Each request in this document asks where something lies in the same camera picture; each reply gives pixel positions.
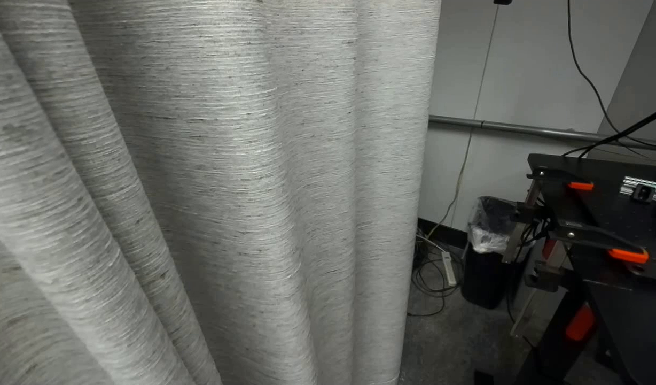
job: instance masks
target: gray curtain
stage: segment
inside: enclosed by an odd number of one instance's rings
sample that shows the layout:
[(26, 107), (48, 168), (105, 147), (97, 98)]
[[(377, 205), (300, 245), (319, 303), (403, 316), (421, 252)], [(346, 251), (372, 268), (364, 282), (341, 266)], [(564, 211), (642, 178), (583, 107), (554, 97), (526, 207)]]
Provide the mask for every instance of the gray curtain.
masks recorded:
[(0, 0), (0, 385), (398, 380), (440, 0)]

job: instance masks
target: wall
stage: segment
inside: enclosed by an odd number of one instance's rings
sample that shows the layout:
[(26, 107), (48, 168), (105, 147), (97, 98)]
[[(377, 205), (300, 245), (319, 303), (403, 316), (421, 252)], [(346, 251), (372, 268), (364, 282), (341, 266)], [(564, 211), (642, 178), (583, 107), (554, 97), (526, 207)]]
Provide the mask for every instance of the wall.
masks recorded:
[[(656, 108), (656, 1), (647, 15), (647, 23), (636, 41), (636, 47), (627, 59), (624, 77), (611, 100), (611, 115), (626, 126)], [(425, 168), (418, 201), (418, 216), (425, 220), (440, 220), (441, 211), (450, 204), (463, 150), (469, 136), (467, 126), (436, 124), (429, 126), (425, 147)], [(567, 147), (580, 143), (546, 138), (546, 136), (520, 136), (513, 133), (473, 133), (467, 154), (466, 173), (458, 188), (458, 199), (450, 211), (446, 225), (466, 228), (473, 201), (480, 194), (523, 199), (528, 191), (528, 162), (530, 151), (562, 154)], [(650, 162), (633, 157), (622, 147), (606, 147), (593, 154), (593, 159), (624, 160), (624, 162)]]

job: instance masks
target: textured fabric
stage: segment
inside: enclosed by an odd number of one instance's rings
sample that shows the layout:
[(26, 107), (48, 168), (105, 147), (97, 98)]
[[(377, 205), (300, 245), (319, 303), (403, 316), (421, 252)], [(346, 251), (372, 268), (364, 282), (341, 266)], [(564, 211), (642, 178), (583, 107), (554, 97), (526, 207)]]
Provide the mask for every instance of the textured fabric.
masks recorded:
[(0, 382), (395, 382), (437, 0), (0, 0)]

